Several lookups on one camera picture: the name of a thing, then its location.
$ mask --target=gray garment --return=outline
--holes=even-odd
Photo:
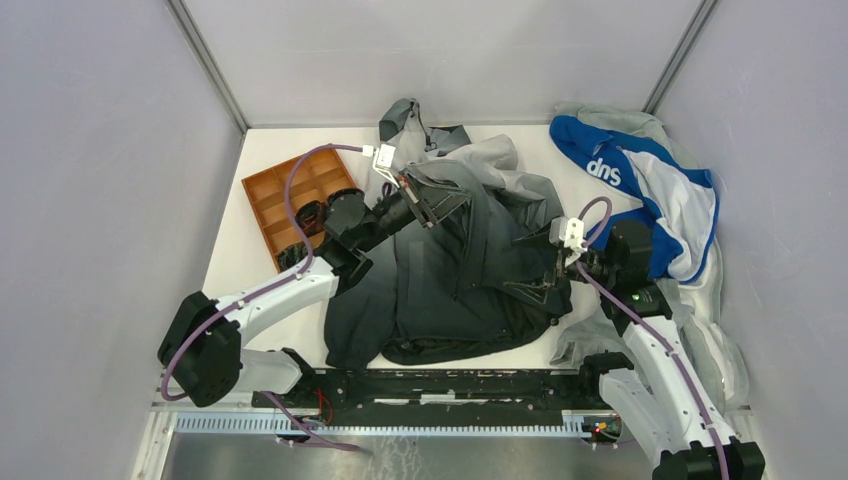
[[[505,285],[537,280],[553,264],[548,252],[512,246],[514,239],[563,215],[553,184],[515,171],[518,154],[505,135],[459,146],[461,127],[436,136],[439,129],[421,124],[414,100],[399,101],[389,113],[397,117],[398,110],[407,120],[388,142],[397,148],[393,168],[450,181],[471,201],[432,229],[415,222],[368,252],[374,266],[363,281],[330,301],[327,362],[364,368],[390,340],[490,342],[487,348],[454,349],[439,357],[445,359],[532,341],[551,318],[571,310],[568,290],[538,303]],[[381,132],[391,131],[384,125]],[[369,176],[366,202],[376,201],[383,181]],[[525,325],[530,320],[537,322],[532,328]]]
[[[685,148],[669,138],[665,133],[662,121],[645,112],[636,110],[619,110],[609,105],[562,102],[556,106],[557,115],[572,115],[578,120],[593,127],[604,130],[646,137],[659,143],[665,148],[674,161],[683,168],[698,168],[695,160]]]
[[[556,113],[576,116],[581,122],[594,127],[650,138],[671,153],[674,161],[683,168],[699,168],[695,157],[669,138],[662,121],[653,115],[579,102],[560,103],[556,107]],[[718,326],[723,278],[718,239],[714,240],[710,248],[708,265],[714,269],[714,275],[703,274],[698,281],[699,285],[695,286],[709,298],[710,311],[705,315],[703,323],[696,324],[694,309],[690,306],[695,302],[681,299],[681,296],[691,295],[692,287],[686,287],[690,291],[681,291],[678,282],[671,279],[663,279],[658,284],[672,307],[673,318],[680,329],[683,345],[705,391],[716,408],[721,411],[733,410],[747,400],[749,382],[739,348]],[[559,338],[557,352],[551,363],[577,368],[586,355],[603,353],[605,350],[624,351],[632,359],[624,341],[615,329],[606,328],[604,319],[606,317],[598,309],[589,319],[566,328]],[[731,382],[733,388],[726,388]]]

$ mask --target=blue and white jacket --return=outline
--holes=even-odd
[[[637,218],[652,228],[650,275],[693,282],[715,238],[719,202],[709,170],[681,168],[649,138],[586,125],[560,115],[551,138],[571,161],[611,187],[642,200],[641,208],[614,215],[595,242],[603,248],[617,219]]]

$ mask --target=white wall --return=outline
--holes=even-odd
[[[127,477],[239,141],[164,2],[0,2],[0,478]]]
[[[845,478],[848,3],[721,2],[659,115],[720,177],[724,327],[774,477]]]
[[[698,0],[186,0],[248,121],[539,122],[570,99],[641,108]]]

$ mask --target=orange tray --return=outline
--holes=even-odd
[[[277,265],[277,254],[290,245],[300,243],[300,238],[286,215],[283,200],[286,179],[299,158],[297,156],[241,181],[262,230],[268,253],[271,254],[271,260],[278,272],[280,267]],[[292,210],[297,213],[300,207],[313,200],[326,202],[331,193],[353,187],[356,187],[356,184],[335,150],[314,153],[294,177],[291,188]],[[309,237],[310,243],[316,247],[323,240],[324,232]]]

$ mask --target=purple cable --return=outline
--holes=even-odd
[[[321,145],[319,147],[315,147],[312,150],[303,154],[298,159],[297,163],[294,164],[294,167],[292,167],[292,171],[289,174],[289,178],[286,179],[286,186],[285,186],[285,191],[284,191],[283,195],[284,195],[284,199],[285,199],[285,208],[286,208],[286,214],[288,215],[288,218],[290,218],[290,219],[294,218],[294,210],[292,210],[292,207],[291,207],[291,185],[292,185],[292,181],[294,180],[294,176],[297,173],[298,169],[300,169],[300,166],[303,165],[303,163],[306,162],[306,160],[312,154],[314,154],[316,152],[320,152],[322,150],[331,150],[331,149],[334,149],[334,150],[351,150],[351,151],[354,151],[354,152],[361,152],[362,151],[361,147],[354,147],[354,146],[350,146],[350,145],[335,145],[335,144],[331,143],[331,144],[328,144],[328,145]],[[191,344],[194,343],[194,341],[197,340],[197,338],[199,336],[203,335],[203,333],[206,331],[207,328],[212,326],[212,324],[214,324],[216,321],[218,321],[218,319],[220,319],[224,315],[226,315],[226,314],[232,312],[233,310],[239,308],[238,303],[240,301],[244,301],[244,303],[247,304],[251,300],[254,300],[256,297],[264,295],[264,294],[270,292],[271,290],[274,290],[276,288],[279,288],[279,287],[289,283],[290,281],[297,278],[298,275],[303,274],[303,272],[305,272],[310,266],[312,266],[312,259],[314,257],[312,244],[309,243],[309,238],[306,236],[306,234],[303,232],[303,229],[300,228],[300,226],[297,224],[297,222],[292,222],[292,226],[294,227],[295,231],[297,232],[298,237],[300,237],[300,239],[303,241],[304,245],[306,245],[306,259],[303,261],[303,264],[301,265],[301,267],[297,270],[297,272],[292,273],[291,275],[288,275],[288,276],[286,276],[286,277],[284,277],[284,278],[282,278],[282,279],[280,279],[280,280],[278,280],[274,283],[266,285],[265,287],[260,288],[259,290],[255,291],[255,292],[253,292],[249,295],[245,295],[240,300],[237,300],[237,301],[231,303],[230,305],[227,305],[223,309],[215,312],[211,317],[206,319],[206,321],[201,323],[200,326],[198,326],[193,332],[191,332],[191,335],[189,335],[185,339],[185,341],[182,343],[182,345],[180,345],[180,348],[178,348],[176,353],[174,353],[174,356],[171,357],[171,361],[168,362],[167,368],[165,368],[165,375],[162,376],[162,386],[160,387],[160,393],[162,394],[162,398],[164,398],[165,400],[167,400],[169,402],[173,402],[174,400],[179,400],[181,398],[185,398],[185,397],[188,396],[187,393],[181,393],[179,395],[171,395],[170,393],[168,393],[168,383],[170,383],[170,381],[171,381],[171,376],[173,376],[173,374],[174,374],[174,369],[177,367],[177,363],[179,363],[180,359],[183,358],[183,355],[185,355],[185,352],[188,350],[188,348],[191,346]]]
[[[604,218],[601,219],[598,226],[595,228],[595,233],[586,240],[584,244],[585,247],[589,247],[601,234],[601,231],[606,228],[607,223],[609,223],[610,216],[612,214],[612,201],[609,197],[597,197],[593,199],[591,202],[586,204],[583,207],[583,210],[580,212],[580,215],[577,217],[580,220],[583,220],[583,217],[586,216],[586,213],[589,211],[592,206],[594,206],[598,202],[605,202],[607,204],[607,211],[604,214]],[[615,297],[609,290],[604,288],[597,280],[592,278],[583,267],[583,264],[580,261],[577,261],[577,271],[580,272],[580,275],[586,279],[589,284],[595,287],[603,296],[607,297],[609,301],[611,301],[616,307],[620,308],[624,313],[627,314],[637,325],[640,325],[644,328],[652,337],[654,337],[657,342],[659,342],[663,348],[665,348],[666,352],[668,352],[671,359],[674,361],[674,364],[677,365],[677,369],[680,370],[680,374],[683,376],[683,380],[686,383],[686,387],[689,389],[689,393],[692,395],[692,398],[695,400],[695,404],[698,405],[698,410],[700,411],[701,417],[704,419],[704,423],[707,426],[707,431],[710,434],[710,438],[712,438],[713,443],[716,447],[716,454],[718,456],[718,465],[719,470],[721,470],[721,478],[722,480],[730,480],[730,473],[727,469],[727,457],[724,454],[723,444],[721,443],[721,438],[718,435],[718,432],[713,426],[712,417],[710,416],[710,412],[707,410],[707,406],[704,403],[704,399],[701,398],[701,394],[698,392],[698,387],[695,386],[695,381],[692,380],[692,376],[689,375],[689,371],[686,369],[686,366],[683,364],[683,360],[680,359],[680,356],[677,352],[674,351],[674,347],[671,343],[665,339],[659,332],[656,331],[653,327],[648,325],[647,322],[642,320],[642,317],[639,316],[636,312],[631,310],[627,305],[624,304],[621,300]]]
[[[283,415],[285,415],[286,418],[288,418],[289,421],[292,422],[292,425],[303,430],[303,432],[306,433],[307,435],[309,435],[310,438],[312,438],[313,440],[318,442],[318,443],[292,442],[291,445],[297,446],[297,447],[335,448],[337,450],[344,450],[346,452],[355,452],[355,451],[359,450],[359,446],[357,446],[357,445],[352,445],[350,443],[331,442],[331,441],[327,440],[326,438],[322,437],[321,435],[318,435],[317,433],[313,432],[309,427],[304,425],[300,420],[295,418],[295,416],[292,415],[291,412],[289,412],[286,409],[286,407],[283,405],[283,403],[280,402],[279,399],[277,399],[277,396],[273,392],[262,392],[262,394],[265,395],[266,397],[268,397],[268,400],[270,400],[271,403],[273,403],[275,407],[279,408],[280,411],[283,412]]]

